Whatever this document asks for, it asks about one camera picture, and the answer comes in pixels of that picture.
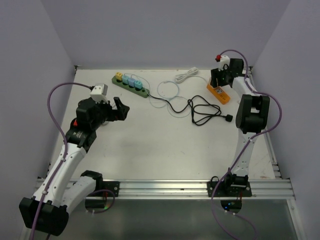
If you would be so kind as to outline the green power strip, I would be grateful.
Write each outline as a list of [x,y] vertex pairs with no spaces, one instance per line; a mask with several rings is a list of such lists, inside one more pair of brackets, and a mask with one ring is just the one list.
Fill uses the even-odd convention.
[[149,96],[149,93],[150,93],[149,89],[146,89],[146,88],[138,89],[138,88],[136,88],[134,86],[130,86],[130,85],[125,84],[122,81],[116,79],[115,76],[113,76],[113,78],[111,79],[111,82],[114,85],[116,85],[116,86],[118,86],[118,87],[120,87],[122,89],[125,89],[125,90],[127,90],[127,91],[129,91],[131,93],[134,93],[134,94],[136,94],[136,95],[138,95],[138,96],[140,96],[142,98],[147,98]]

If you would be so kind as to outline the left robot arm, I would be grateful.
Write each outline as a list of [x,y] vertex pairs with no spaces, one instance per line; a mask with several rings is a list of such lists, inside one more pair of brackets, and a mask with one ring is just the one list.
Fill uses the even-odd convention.
[[67,187],[79,163],[95,141],[97,129],[105,122],[124,121],[130,110],[119,97],[115,107],[109,101],[96,102],[91,97],[78,103],[76,117],[71,121],[59,157],[42,185],[31,198],[24,197],[19,210],[27,228],[59,236],[67,226],[76,206],[88,195],[103,193],[103,176],[86,170],[78,181]]

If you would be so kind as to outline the orange power strip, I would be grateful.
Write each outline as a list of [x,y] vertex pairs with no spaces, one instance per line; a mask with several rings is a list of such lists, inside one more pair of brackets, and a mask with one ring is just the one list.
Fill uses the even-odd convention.
[[209,83],[206,88],[215,96],[215,98],[223,105],[230,101],[229,95],[220,87],[213,87]]

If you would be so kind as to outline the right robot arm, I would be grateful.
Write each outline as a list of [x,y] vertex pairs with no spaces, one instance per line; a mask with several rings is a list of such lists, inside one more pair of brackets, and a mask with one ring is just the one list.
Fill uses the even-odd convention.
[[256,137],[266,128],[270,98],[257,93],[249,77],[243,73],[245,64],[240,58],[217,55],[218,68],[211,70],[210,86],[216,92],[229,85],[240,97],[235,117],[238,141],[234,160],[226,176],[212,182],[214,197],[252,196],[249,183],[249,165]]

